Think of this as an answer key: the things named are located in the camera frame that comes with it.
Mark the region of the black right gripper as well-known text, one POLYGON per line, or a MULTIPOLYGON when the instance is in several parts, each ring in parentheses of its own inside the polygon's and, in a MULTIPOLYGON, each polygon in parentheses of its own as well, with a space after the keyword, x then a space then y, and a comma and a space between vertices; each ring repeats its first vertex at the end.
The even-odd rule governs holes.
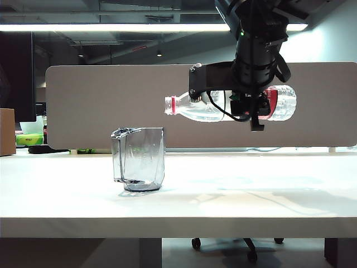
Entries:
POLYGON ((256 109, 258 116, 251 117, 250 129, 252 132, 264 131, 264 125, 259 123, 259 119, 269 119, 272 116, 272 89, 262 91, 256 98, 248 93, 230 93, 230 111, 233 116, 247 116, 252 107, 256 109))

